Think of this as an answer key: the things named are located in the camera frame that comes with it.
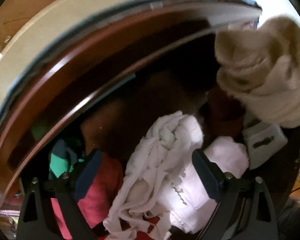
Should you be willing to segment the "pink red underwear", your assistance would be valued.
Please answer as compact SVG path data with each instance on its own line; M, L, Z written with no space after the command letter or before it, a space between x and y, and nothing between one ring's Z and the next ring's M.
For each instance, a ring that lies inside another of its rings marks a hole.
M97 236L104 236L103 221L123 182L121 163L100 150L91 151L92 159L75 183L74 197L85 221Z

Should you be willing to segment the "green and black underwear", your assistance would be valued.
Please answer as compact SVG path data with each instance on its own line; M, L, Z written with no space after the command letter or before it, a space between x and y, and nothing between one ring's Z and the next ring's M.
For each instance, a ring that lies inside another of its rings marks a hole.
M83 161L83 156L75 153L64 140L57 141L50 154L49 180L71 173L74 165Z

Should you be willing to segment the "cream dresser top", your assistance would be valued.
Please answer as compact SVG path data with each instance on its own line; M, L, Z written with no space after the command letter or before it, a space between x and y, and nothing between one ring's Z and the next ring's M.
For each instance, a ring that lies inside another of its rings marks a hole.
M57 0L17 32L0 59L0 107L26 67L47 46L104 9L130 0Z

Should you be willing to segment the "white plastic tag piece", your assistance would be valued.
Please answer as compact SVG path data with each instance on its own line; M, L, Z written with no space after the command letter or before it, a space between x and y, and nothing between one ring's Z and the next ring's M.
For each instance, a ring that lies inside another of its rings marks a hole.
M263 165L288 142L277 124L259 122L243 131L251 170Z

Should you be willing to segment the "white lace underwear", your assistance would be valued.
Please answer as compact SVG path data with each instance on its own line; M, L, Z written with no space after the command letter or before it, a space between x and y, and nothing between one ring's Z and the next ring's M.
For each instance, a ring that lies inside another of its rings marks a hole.
M202 144L194 116L177 111L158 118L127 163L121 189L103 221L107 239L136 239L138 232L164 239L171 228L170 212L159 197L180 184L192 152Z

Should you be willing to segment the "beige underwear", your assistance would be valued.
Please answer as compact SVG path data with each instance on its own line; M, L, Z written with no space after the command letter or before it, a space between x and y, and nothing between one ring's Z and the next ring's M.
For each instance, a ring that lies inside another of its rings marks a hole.
M300 27L289 17L258 29L228 29L215 38L217 83L259 120L300 126Z

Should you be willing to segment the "white folded garment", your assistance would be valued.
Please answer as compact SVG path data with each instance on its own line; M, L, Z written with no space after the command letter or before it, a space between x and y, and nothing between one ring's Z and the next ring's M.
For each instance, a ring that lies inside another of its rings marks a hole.
M246 147L231 137L218 137L203 153L214 167L237 179L249 167ZM201 156L185 166L178 178L178 183L164 189L159 202L170 212L172 226L195 234L208 223L221 199L221 189Z

